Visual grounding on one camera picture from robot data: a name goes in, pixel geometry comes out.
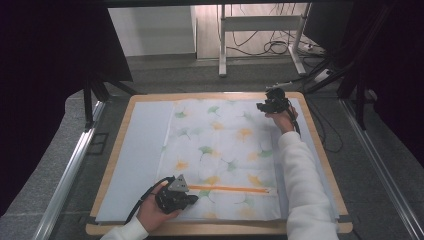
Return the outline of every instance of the wooden table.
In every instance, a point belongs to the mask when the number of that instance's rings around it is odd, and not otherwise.
[[[348,212],[340,194],[340,190],[334,179],[333,172],[322,147],[317,130],[313,123],[311,114],[306,104],[305,98],[301,93],[288,92],[288,98],[296,98],[302,108],[305,116],[306,123],[310,130],[310,134],[315,144],[322,168],[327,177],[331,191],[334,196],[335,203],[341,218],[346,218]],[[99,212],[100,205],[106,195],[109,187],[115,166],[118,161],[119,153],[125,138],[127,128],[131,120],[135,103],[144,101],[174,101],[181,99],[226,99],[226,100],[241,100],[241,99],[265,99],[266,96],[263,92],[260,93],[184,93],[184,94],[150,94],[150,95],[136,95],[133,96],[125,112],[122,120],[118,136],[113,147],[109,163],[106,167],[102,183],[97,193],[90,217],[95,218]],[[87,224],[86,231],[90,235],[103,235],[107,233],[115,225],[101,226],[95,224]],[[349,233],[352,231],[353,225],[350,220],[339,221],[339,233]],[[225,223],[199,223],[199,222],[168,222],[163,224],[159,229],[152,232],[151,236],[179,236],[179,235],[249,235],[249,234],[264,234],[264,235],[282,235],[286,234],[286,221],[231,221]]]

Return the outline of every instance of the black device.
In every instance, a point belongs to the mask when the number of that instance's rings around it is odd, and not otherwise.
[[[171,212],[182,209],[184,210],[189,204],[192,205],[196,203],[199,199],[196,195],[187,195],[186,192],[189,191],[187,183],[184,179],[184,176],[181,174],[177,178],[166,177],[161,179],[155,185],[150,187],[141,198],[137,201],[134,208],[131,210],[131,213],[128,215],[125,224],[131,221],[135,212],[138,210],[140,205],[146,200],[146,198],[152,194],[153,189],[155,189],[159,184],[168,181],[168,183],[163,186],[158,193],[156,193],[155,200],[158,207],[165,213],[170,214]]]
[[[272,88],[266,91],[265,93],[267,99],[265,103],[256,103],[256,107],[265,113],[282,113],[287,111],[289,114],[292,123],[296,129],[296,132],[300,135],[299,124],[296,121],[296,117],[290,109],[291,103],[288,98],[286,98],[286,93],[281,88]]]

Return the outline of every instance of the aluminum rail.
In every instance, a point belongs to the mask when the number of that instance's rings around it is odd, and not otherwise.
[[[75,147],[74,152],[66,166],[66,169],[62,175],[62,178],[59,181],[59,184],[56,187],[56,190],[50,200],[49,205],[47,206],[46,211],[43,214],[37,230],[32,237],[34,240],[48,239],[53,230],[54,225],[56,224],[57,218],[62,210],[63,204],[68,197],[69,191],[71,190],[72,184],[75,180],[75,176],[78,173],[78,169],[81,165],[82,160],[84,159],[85,153],[88,149],[88,145],[91,142],[93,133],[98,125],[98,120],[103,112],[105,104],[102,102],[97,102],[93,110],[93,120],[94,124],[91,129],[87,132],[83,132],[81,137]]]
[[[350,104],[350,101],[349,100],[339,100],[339,101],[346,115],[348,116],[349,121],[359,138],[359,141],[361,142],[368,157],[370,158],[370,161],[374,167],[374,170],[376,171],[378,177],[380,178],[381,183],[386,189],[386,192],[389,195],[399,216],[401,217],[403,224],[408,230],[411,236],[411,239],[424,240],[423,228],[418,222],[418,219],[414,211],[411,209],[408,201],[405,199],[399,187],[397,186],[395,180],[393,179],[392,175],[388,171],[386,165],[384,164],[383,159],[378,154],[371,139],[368,137],[367,132],[362,130],[362,128],[359,126],[359,124],[355,120],[355,114],[354,114],[355,111],[352,105]]]

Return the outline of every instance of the white desk frame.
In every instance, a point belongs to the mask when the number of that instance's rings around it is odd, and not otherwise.
[[[305,68],[297,54],[300,37],[305,27],[310,3],[306,5],[305,11],[301,15],[289,16],[238,16],[226,17],[225,5],[221,5],[221,46],[219,53],[219,76],[227,76],[227,48],[225,45],[226,32],[241,31],[291,31],[296,30],[296,38],[293,44],[288,46],[290,55],[300,76],[306,75]]]

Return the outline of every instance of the hand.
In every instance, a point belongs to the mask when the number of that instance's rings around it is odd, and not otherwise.
[[[297,112],[294,107],[290,107],[291,112],[297,118]],[[281,113],[266,113],[265,117],[272,118],[274,120],[275,125],[281,130],[281,134],[286,132],[294,131],[294,126],[290,115],[287,111]]]
[[[162,212],[162,210],[156,204],[154,195],[158,193],[162,187],[162,185],[158,185],[155,189],[153,189],[153,194],[150,194],[146,200],[144,200],[137,213],[138,221],[140,221],[141,225],[143,225],[147,232],[151,232],[162,225],[162,223],[172,218],[176,218],[182,211],[176,210],[170,214],[165,214]]]

